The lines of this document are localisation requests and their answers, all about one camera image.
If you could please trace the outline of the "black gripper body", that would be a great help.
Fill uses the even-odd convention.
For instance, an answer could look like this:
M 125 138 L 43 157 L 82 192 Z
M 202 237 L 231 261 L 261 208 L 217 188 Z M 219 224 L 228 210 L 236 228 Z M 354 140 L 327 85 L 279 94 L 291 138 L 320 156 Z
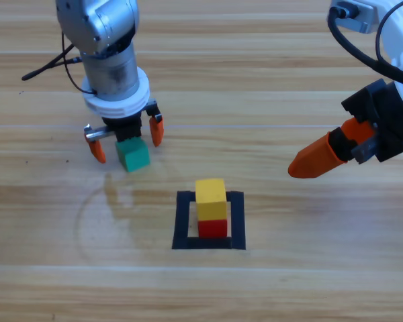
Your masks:
M 403 100 L 396 85 L 379 79 L 342 101 L 359 123 L 370 122 L 375 135 L 351 150 L 362 164 L 375 156 L 384 162 L 403 153 Z
M 89 141 L 95 141 L 115 135 L 118 142 L 139 138 L 142 135 L 141 116 L 143 111 L 145 111 L 150 118 L 155 117 L 159 121 L 162 119 L 162 113 L 159 110 L 157 101 L 155 99 L 149 99 L 145 107 L 142 108 L 142 111 L 134 115 L 120 119 L 108 119 L 103 117 L 102 120 L 105 125 L 95 129 L 90 125 L 86 125 L 84 127 L 85 138 Z

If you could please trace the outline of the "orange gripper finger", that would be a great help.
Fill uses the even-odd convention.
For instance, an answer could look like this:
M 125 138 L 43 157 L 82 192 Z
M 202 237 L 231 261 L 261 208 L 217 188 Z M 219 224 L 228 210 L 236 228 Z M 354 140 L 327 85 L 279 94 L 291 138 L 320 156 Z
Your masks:
M 151 117 L 149 124 L 152 142 L 155 147 L 159 147 L 164 136 L 164 121 L 163 119 L 159 121 L 155 117 Z
M 293 178 L 317 178 L 353 159 L 351 150 L 357 146 L 338 127 L 300 150 L 288 167 Z
M 92 155 L 95 157 L 95 159 L 98 162 L 105 164 L 106 157 L 105 157 L 103 148 L 101 146 L 101 142 L 99 140 L 89 141 L 87 138 L 85 138 L 85 140 L 88 143 L 90 151 L 91 151 Z
M 359 123 L 354 117 L 345 121 L 341 126 L 341 130 L 348 140 L 354 140 L 358 144 L 362 144 L 375 135 L 370 122 Z

